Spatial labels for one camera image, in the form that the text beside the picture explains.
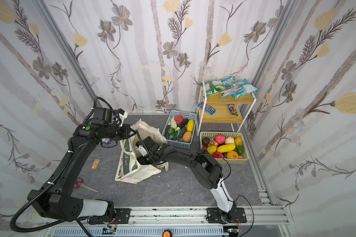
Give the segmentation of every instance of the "small table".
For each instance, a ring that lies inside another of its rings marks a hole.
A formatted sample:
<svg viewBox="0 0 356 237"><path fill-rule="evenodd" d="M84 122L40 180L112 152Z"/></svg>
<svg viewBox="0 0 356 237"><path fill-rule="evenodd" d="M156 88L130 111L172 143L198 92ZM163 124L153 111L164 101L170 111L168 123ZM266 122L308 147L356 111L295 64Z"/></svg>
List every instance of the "small table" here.
<svg viewBox="0 0 356 237"><path fill-rule="evenodd" d="M237 99L235 99L232 96L226 97L222 99L220 95L215 95L215 96L210 96L207 97L205 93L203 93L203 87L200 87L199 91L199 99L198 99L198 104L201 101L202 95L204 94L204 105L203 108L206 107L206 104L209 104L211 107L216 109L216 112L213 115L210 115L210 113L205 112L201 108L197 108L197 113L199 113L200 120L199 120L199 125L196 123L197 127L197 136L199 136L199 131L200 127L203 122L205 123L230 123L232 126L232 131L235 131L233 128L233 124L240 123L240 126L237 130L237 132L240 131L242 125L244 124L244 119L242 119L240 110L238 108L238 104L250 104L251 106L249 107L249 110L247 111L245 118L248 116L250 111L252 110L253 105L256 102L256 97L254 93L250 93L244 96L239 96ZM236 110L237 110L237 116L232 115L231 112L228 110L227 104L235 104Z"/></svg>

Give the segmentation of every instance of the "blue basket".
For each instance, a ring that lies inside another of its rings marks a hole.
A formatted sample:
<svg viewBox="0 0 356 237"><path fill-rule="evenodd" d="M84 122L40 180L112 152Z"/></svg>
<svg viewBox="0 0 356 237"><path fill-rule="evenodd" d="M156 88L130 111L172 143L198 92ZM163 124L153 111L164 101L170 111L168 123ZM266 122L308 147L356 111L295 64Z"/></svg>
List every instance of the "blue basket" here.
<svg viewBox="0 0 356 237"><path fill-rule="evenodd" d="M178 110L172 110L170 112L170 116L169 116L169 119L167 120L166 122L166 125L165 125L165 128L164 130L162 131L162 135L164 136L165 135L165 131L166 129L168 129L168 126L167 125L169 123L169 121L171 120L172 117L175 117L177 115L180 114L180 111ZM189 113L189 115L182 115L183 118L188 118L188 119L192 119L194 120L194 130L195 130L195 123L197 121L197 114L196 113ZM191 136L191 141L190 143L187 143L187 142L183 142L183 139L181 138L179 141L173 141L173 140L169 140L167 139L167 143L171 146L175 146L175 147L179 147L179 148L185 148L185 149L190 149L190 145L192 143L192 138L194 137L194 130L192 131L193 135Z"/></svg>

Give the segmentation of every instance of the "wooden shelf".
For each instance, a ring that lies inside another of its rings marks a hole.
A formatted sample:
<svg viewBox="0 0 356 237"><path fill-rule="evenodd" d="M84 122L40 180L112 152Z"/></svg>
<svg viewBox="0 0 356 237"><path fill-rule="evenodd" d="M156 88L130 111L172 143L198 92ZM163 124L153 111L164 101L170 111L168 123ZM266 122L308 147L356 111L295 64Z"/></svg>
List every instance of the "wooden shelf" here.
<svg viewBox="0 0 356 237"><path fill-rule="evenodd" d="M253 103L253 97L252 94L246 94L245 96L239 96L237 99L233 98L232 96L228 96L226 98L221 98L220 95L215 95L215 96L210 96L207 97L207 104L209 104L211 107L213 105L223 105L223 104L252 104Z"/></svg>
<svg viewBox="0 0 356 237"><path fill-rule="evenodd" d="M226 104L216 104L216 103L209 103L208 104L216 109L216 112L211 115L209 112L204 111L203 121L205 123L215 122L215 123L242 123L242 117L240 115L239 108L236 106L237 115L232 115L231 112L228 110L228 106ZM199 116L202 115L202 109L199 108Z"/></svg>

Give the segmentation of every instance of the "plastic basket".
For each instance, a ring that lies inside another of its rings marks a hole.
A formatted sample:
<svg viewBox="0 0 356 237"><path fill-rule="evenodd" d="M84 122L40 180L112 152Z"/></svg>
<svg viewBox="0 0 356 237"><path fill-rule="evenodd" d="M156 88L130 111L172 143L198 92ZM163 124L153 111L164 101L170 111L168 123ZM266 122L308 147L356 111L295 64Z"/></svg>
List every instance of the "plastic basket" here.
<svg viewBox="0 0 356 237"><path fill-rule="evenodd" d="M162 131L162 136L165 135L165 131L166 129L168 129L168 123L169 121L171 120L172 117L175 117L177 115L182 115L183 118L188 118L188 119L192 119L194 120L194 128L195 128L195 123L197 121L197 114L196 113L189 113L189 115L183 115L183 114L180 114L180 111L178 110L172 110L170 112L170 116L169 116L169 119L167 120L166 122L166 125L165 125L165 128L164 130ZM190 146L191 146L191 143L192 143L192 138L194 137L194 131L192 131L193 135L191 136L191 141L190 143L187 143L187 142L183 142L183 139L181 138L179 141L173 141L173 140L169 140L167 139L167 143L171 146L175 146L175 147L179 147L179 148L185 148L185 149L190 149Z"/></svg>
<svg viewBox="0 0 356 237"><path fill-rule="evenodd" d="M244 137L239 132L200 132L200 147L203 148L202 138L208 137L214 139L216 135L223 134L226 138L231 136L233 138L237 138L238 136L241 137L242 143L244 144ZM224 158L229 164L242 164L245 161L249 160L249 154L247 149L245 149L244 153L242 154L243 159L227 159ZM217 162L225 164L226 162L221 158L215 158Z"/></svg>

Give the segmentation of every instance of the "red scissors handle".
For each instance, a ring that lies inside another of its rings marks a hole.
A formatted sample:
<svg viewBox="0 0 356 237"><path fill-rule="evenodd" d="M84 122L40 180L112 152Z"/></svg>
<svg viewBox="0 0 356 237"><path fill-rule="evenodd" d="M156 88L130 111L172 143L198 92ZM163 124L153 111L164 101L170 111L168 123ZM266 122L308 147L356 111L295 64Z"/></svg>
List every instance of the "red scissors handle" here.
<svg viewBox="0 0 356 237"><path fill-rule="evenodd" d="M74 189L80 188L82 183L83 183L83 179L81 177L78 177L77 180L75 181Z"/></svg>

